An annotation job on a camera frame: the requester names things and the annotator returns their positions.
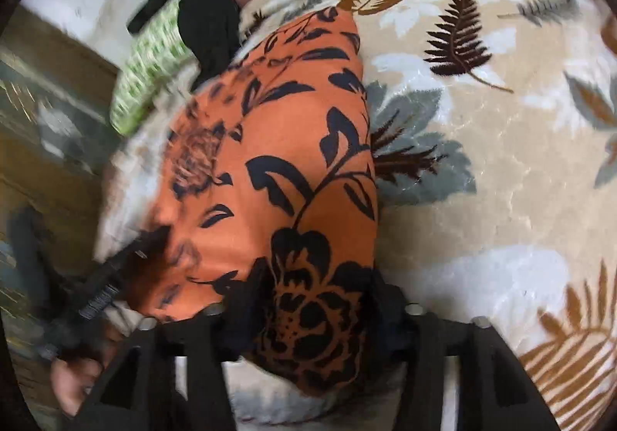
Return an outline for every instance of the beige blanket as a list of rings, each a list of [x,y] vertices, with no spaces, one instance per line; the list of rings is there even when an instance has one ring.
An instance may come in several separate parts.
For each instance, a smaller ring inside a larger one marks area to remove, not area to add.
[[[617,383],[617,59],[602,6],[253,0],[243,53],[335,4],[356,14],[365,63],[378,265],[443,317],[489,316],[562,429],[589,429]]]

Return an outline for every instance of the black fabric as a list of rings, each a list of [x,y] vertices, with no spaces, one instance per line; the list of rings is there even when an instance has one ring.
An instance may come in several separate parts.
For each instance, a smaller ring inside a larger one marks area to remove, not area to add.
[[[128,31],[131,34],[140,32],[167,1],[148,0],[128,23]],[[240,15],[234,0],[180,0],[178,30],[201,68],[191,91],[227,68],[240,47],[239,23]]]
[[[43,322],[53,320],[68,302],[66,280],[51,266],[45,252],[50,235],[41,213],[30,205],[8,216],[7,236],[17,271],[24,278],[34,316]]]

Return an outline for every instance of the black floral pattern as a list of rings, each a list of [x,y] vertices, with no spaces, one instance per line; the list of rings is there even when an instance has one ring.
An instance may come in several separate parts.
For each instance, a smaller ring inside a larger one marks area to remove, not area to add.
[[[238,271],[233,270],[212,281],[201,281],[193,276],[187,276],[186,281],[195,285],[210,285],[216,293],[224,297],[231,290],[244,285],[243,281],[234,279],[237,275]]]
[[[212,128],[196,126],[183,135],[180,154],[174,158],[172,189],[178,200],[187,194],[200,194],[211,185],[233,184],[229,173],[215,173],[217,154],[226,134],[223,122]]]
[[[268,200],[272,206],[277,206],[289,216],[295,214],[295,210],[285,192],[279,187],[273,173],[284,176],[303,195],[304,199],[310,199],[314,193],[304,176],[290,162],[275,156],[259,156],[246,163],[251,183],[256,191],[266,189]]]
[[[351,93],[365,94],[362,81],[349,69],[343,69],[342,72],[330,74],[328,81],[343,90],[351,91]]]
[[[181,290],[182,285],[180,285],[179,283],[174,283],[173,285],[168,286],[167,289],[164,291],[160,301],[158,302],[157,309],[165,309],[167,306],[169,306],[178,296],[178,294],[180,294]]]
[[[234,216],[234,213],[229,209],[229,207],[222,203],[217,203],[215,206],[208,208],[204,212],[204,221],[201,223],[200,227],[202,229],[208,229],[209,227],[212,227],[213,225],[231,216]]]
[[[273,234],[270,262],[275,295],[255,353],[261,363],[277,367],[289,379],[303,362],[329,367],[327,376],[315,369],[302,371],[318,392],[356,376],[363,329],[358,300],[368,289],[372,273],[357,262],[344,262],[326,279],[331,257],[328,239],[319,232],[301,234],[282,228]]]

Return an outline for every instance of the wooden surface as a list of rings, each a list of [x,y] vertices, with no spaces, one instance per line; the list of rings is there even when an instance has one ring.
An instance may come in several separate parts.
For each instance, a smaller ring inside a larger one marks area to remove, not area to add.
[[[0,44],[31,69],[106,113],[117,69],[26,9],[18,8]],[[30,203],[53,234],[52,262],[69,274],[91,264],[101,178],[68,167],[0,127],[0,239],[7,214]]]
[[[49,370],[42,363],[11,353],[15,376],[24,398],[39,405],[57,408],[56,397],[49,385]]]
[[[109,107],[118,68],[27,9],[17,7],[0,42],[97,110]]]

